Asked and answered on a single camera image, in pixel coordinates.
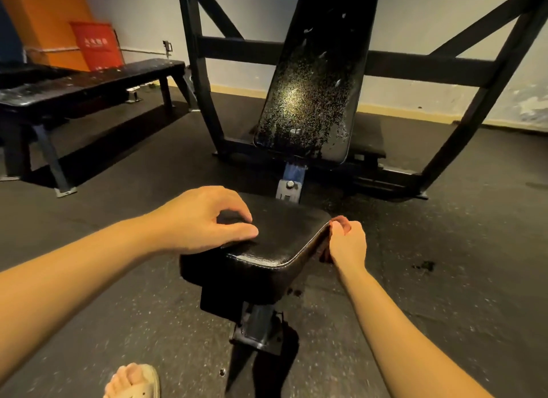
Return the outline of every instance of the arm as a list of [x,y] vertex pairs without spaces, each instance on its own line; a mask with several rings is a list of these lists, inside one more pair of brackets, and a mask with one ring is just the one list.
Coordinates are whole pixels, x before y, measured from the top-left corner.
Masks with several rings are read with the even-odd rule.
[[429,341],[363,266],[366,236],[359,222],[346,235],[332,223],[331,256],[363,333],[394,398],[490,397]]
[[217,224],[224,209],[252,220],[236,192],[201,187],[1,272],[0,385],[73,314],[148,256],[196,253],[257,236],[251,224]]

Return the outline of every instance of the orange pillar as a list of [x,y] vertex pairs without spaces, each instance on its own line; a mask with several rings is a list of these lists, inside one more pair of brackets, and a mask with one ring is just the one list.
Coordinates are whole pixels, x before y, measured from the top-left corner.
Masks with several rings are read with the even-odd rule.
[[[89,70],[69,25],[69,21],[93,21],[86,0],[2,1],[33,62]],[[48,52],[48,49],[74,50]]]

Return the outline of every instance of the gym floor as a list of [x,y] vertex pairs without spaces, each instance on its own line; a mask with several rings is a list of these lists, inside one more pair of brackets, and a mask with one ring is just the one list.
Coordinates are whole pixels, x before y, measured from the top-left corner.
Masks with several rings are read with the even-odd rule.
[[[211,155],[201,114],[187,113],[177,90],[172,117],[159,106],[159,89],[141,96],[52,132],[78,193],[56,199],[45,186],[0,183],[0,270],[189,188],[275,193],[280,172]],[[262,109],[260,99],[214,94],[214,101],[228,136],[250,130]],[[414,170],[453,129],[381,122],[387,165]],[[312,180],[301,199],[362,222],[367,268],[423,333],[499,398],[548,395],[547,139],[480,129],[429,201],[345,196]],[[31,152],[33,176],[47,185],[36,144]],[[421,268],[428,261],[432,271]],[[200,288],[179,277],[175,256],[159,256],[72,318],[0,396],[98,398],[120,365],[136,361],[158,369],[162,398],[223,396],[227,382],[233,397],[388,397],[333,267],[308,263],[292,289],[277,307],[293,329],[292,351],[281,360],[252,356],[234,379],[232,324],[202,312]],[[233,369],[245,361],[232,359]]]

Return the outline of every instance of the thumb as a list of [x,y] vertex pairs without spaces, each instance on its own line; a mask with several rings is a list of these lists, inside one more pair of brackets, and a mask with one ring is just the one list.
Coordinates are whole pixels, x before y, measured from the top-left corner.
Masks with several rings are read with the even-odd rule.
[[233,225],[218,225],[216,232],[220,240],[219,245],[232,241],[253,239],[259,234],[256,226],[243,222]]
[[331,222],[331,236],[344,236],[344,230],[339,221],[333,220]]

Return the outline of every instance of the forearm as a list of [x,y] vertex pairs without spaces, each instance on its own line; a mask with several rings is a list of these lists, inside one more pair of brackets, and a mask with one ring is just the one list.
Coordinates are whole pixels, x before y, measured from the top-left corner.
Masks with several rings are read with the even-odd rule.
[[137,219],[0,273],[0,384],[60,325],[152,251]]
[[394,398],[491,396],[406,318],[365,269],[342,270],[341,277]]

